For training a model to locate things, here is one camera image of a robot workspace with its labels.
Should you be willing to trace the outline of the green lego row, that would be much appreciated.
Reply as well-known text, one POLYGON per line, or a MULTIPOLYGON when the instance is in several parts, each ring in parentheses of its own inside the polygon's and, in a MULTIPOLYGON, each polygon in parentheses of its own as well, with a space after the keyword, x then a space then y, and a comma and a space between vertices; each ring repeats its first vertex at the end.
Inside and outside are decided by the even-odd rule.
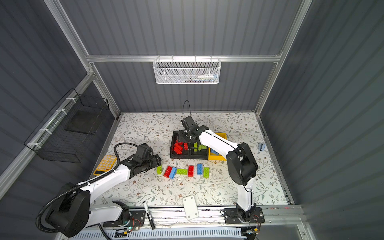
POLYGON ((209 168, 209 167, 204 167, 204 168, 203 168, 203 177, 204 177, 205 179, 208 179, 209 176, 210 176, 210 168, 209 168))
POLYGON ((161 175, 161 174, 162 174, 162 171, 163 171, 162 166, 158 166, 158 167, 157 167, 157 174, 158 174, 158 175, 161 175))
POLYGON ((187 169, 177 169, 176 173, 178 175, 188 175, 188 170, 187 169))

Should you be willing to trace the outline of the red lego row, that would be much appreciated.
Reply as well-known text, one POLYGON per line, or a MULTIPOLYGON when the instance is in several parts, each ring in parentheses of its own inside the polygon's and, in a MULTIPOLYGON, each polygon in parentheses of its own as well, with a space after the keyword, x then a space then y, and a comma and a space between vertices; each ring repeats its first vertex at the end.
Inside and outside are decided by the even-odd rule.
POLYGON ((177 155, 181 155, 183 153, 183 148, 181 148, 179 146, 174 145, 173 150, 174 150, 175 154, 177 154, 177 155))
POLYGON ((188 177, 193 177, 194 176, 194 166, 190 165, 188 167, 188 177))
POLYGON ((165 173, 164 173, 164 177, 165 177, 165 178, 169 178, 170 175, 171 175, 172 170, 173 170, 173 168, 172 168, 171 166, 168 166, 168 167, 166 168, 165 173))

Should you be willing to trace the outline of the blue lego brick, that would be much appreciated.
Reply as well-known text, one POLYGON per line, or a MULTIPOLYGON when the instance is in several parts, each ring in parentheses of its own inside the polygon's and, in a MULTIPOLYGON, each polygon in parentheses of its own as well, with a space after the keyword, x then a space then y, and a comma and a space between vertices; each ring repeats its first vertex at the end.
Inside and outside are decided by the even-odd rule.
POLYGON ((216 152, 215 150, 210 149, 210 156, 220 156, 220 154, 218 152, 216 152))

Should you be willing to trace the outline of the blue lego row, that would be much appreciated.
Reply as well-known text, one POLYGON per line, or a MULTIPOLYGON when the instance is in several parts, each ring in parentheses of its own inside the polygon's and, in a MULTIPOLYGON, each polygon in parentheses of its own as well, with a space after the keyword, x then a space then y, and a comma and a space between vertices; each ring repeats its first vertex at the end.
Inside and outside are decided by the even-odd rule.
POLYGON ((169 178, 170 178, 171 180, 174 179, 174 177, 175 177, 175 175, 176 175, 176 172, 177 172, 177 168, 172 168, 171 173, 170 173, 170 176, 169 176, 169 178))
POLYGON ((204 172, 203 164, 197 164, 197 175, 202 176, 204 172))

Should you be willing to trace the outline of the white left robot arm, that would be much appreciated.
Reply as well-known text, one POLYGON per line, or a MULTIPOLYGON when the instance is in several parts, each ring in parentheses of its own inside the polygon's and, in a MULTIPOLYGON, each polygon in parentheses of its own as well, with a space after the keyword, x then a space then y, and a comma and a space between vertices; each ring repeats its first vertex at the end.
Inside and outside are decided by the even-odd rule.
POLYGON ((107 237, 102 227, 104 222, 117 222, 121 227, 135 223, 130 208, 121 201, 113 201, 109 205, 91 204, 114 186, 162 164, 160 156, 155 155, 146 143, 134 145, 136 153, 121 160, 118 154, 121 145, 125 143, 114 146, 116 162, 110 170, 78 184, 67 183, 41 208, 35 220, 39 231, 62 233, 71 238, 84 228, 98 226, 104 237, 107 237))

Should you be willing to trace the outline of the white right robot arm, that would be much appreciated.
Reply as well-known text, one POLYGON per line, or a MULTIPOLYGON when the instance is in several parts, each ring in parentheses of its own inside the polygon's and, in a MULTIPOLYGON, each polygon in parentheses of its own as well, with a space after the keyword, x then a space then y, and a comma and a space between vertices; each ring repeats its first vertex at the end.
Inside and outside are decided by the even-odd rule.
POLYGON ((225 157, 229 175, 238 188, 237 217, 243 223, 249 222, 256 209, 252 191, 259 169, 249 145, 233 143, 204 125, 198 126, 191 116, 182 119, 181 123, 184 130, 178 132, 179 141, 202 144, 225 157))

